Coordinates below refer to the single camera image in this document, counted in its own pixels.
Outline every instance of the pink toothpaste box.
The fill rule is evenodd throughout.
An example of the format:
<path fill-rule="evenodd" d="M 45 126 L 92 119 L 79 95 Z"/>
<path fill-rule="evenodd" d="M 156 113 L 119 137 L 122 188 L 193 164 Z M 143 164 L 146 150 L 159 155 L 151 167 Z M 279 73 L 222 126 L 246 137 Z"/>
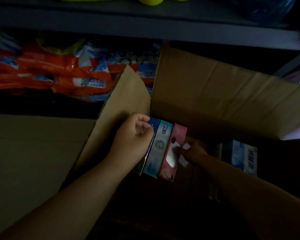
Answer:
<path fill-rule="evenodd" d="M 177 165 L 179 161 L 179 156 L 176 147 L 183 145 L 187 133 L 187 127 L 182 125 L 174 124 L 172 133 L 167 145 L 166 152 L 161 164 L 159 176 L 173 181 L 174 176 L 177 171 Z"/>

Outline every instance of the toothpaste box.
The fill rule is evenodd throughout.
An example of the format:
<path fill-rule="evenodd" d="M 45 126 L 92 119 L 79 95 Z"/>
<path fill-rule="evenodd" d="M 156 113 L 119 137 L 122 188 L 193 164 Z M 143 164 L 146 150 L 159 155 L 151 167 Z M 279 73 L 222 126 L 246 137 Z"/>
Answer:
<path fill-rule="evenodd" d="M 143 173 L 157 178 L 168 141 L 172 132 L 173 124 L 164 120 L 160 121 L 157 133 L 154 136 L 148 158 L 145 161 Z"/>
<path fill-rule="evenodd" d="M 253 176 L 257 176 L 257 155 L 256 147 L 240 141 L 222 144 L 221 160 Z"/>
<path fill-rule="evenodd" d="M 176 147 L 183 145 L 187 133 L 187 127 L 174 124 L 173 130 L 167 145 L 166 153 L 161 164 L 159 176 L 173 181 L 177 171 L 177 165 L 179 161 L 178 152 Z"/>
<path fill-rule="evenodd" d="M 147 157 L 148 157 L 148 154 L 149 154 L 149 151 L 150 151 L 150 148 L 151 148 L 151 145 L 152 145 L 152 142 L 156 136 L 156 132 L 157 132 L 157 129 L 158 129 L 158 126 L 159 126 L 159 123 L 160 123 L 160 120 L 159 119 L 156 119 L 156 118 L 153 118 L 150 116 L 150 120 L 148 121 L 148 124 L 151 125 L 153 131 L 154 131 L 154 134 L 153 134 L 153 137 L 152 137 L 152 140 L 151 140 L 151 143 L 148 147 L 148 150 L 147 152 L 145 153 L 144 157 L 138 162 L 138 164 L 133 168 L 133 172 L 134 173 L 137 173 L 139 175 L 141 175 L 142 173 L 142 170 L 144 168 L 144 165 L 145 165 L 145 162 L 147 160 Z"/>

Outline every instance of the person's left arm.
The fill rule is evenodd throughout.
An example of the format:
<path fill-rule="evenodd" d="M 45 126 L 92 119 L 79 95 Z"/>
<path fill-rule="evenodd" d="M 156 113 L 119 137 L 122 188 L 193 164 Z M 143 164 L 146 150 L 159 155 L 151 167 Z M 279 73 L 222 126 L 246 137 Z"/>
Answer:
<path fill-rule="evenodd" d="M 134 113 L 118 129 L 107 157 L 0 234 L 0 239 L 84 239 L 153 137 L 149 117 Z M 143 127 L 139 133 L 137 127 Z"/>

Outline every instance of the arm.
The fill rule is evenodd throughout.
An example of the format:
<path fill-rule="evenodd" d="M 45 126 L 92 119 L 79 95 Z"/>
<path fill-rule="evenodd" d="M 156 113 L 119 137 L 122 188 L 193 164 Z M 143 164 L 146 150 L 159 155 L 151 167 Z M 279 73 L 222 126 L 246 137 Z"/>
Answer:
<path fill-rule="evenodd" d="M 300 200 L 262 179 L 210 157 L 197 143 L 181 149 L 203 169 L 260 239 L 300 239 Z"/>
<path fill-rule="evenodd" d="M 84 239 L 121 180 L 146 153 L 153 129 L 133 114 L 118 129 L 107 157 L 0 234 L 0 239 Z"/>

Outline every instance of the blue box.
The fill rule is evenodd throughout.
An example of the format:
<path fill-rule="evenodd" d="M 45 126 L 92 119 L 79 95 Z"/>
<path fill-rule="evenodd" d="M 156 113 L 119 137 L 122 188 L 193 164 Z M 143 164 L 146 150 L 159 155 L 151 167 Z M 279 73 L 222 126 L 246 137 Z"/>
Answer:
<path fill-rule="evenodd" d="M 231 140 L 222 143 L 221 160 L 253 176 L 257 176 L 256 147 Z"/>
<path fill-rule="evenodd" d="M 149 151 L 150 151 L 150 148 L 151 148 L 151 145 L 152 145 L 152 142 L 154 140 L 154 137 L 156 136 L 156 132 L 157 132 L 157 129 L 158 129 L 158 126 L 159 126 L 159 123 L 160 123 L 160 120 L 159 119 L 156 119 L 156 118 L 153 118 L 150 116 L 150 120 L 148 121 L 148 124 L 151 125 L 153 131 L 154 131 L 154 134 L 153 134 L 153 137 L 152 137 L 152 140 L 150 142 L 150 145 L 148 147 L 148 150 L 147 152 L 145 153 L 144 157 L 137 163 L 137 165 L 132 169 L 132 171 L 134 173 L 137 173 L 139 175 L 141 175 L 142 173 L 142 170 L 144 168 L 144 165 L 145 165 L 145 162 L 147 160 L 147 157 L 148 157 L 148 154 L 149 154 Z"/>
<path fill-rule="evenodd" d="M 157 133 L 155 134 L 150 152 L 148 154 L 148 158 L 145 161 L 143 173 L 155 178 L 158 177 L 172 128 L 173 124 L 164 120 L 160 121 Z"/>

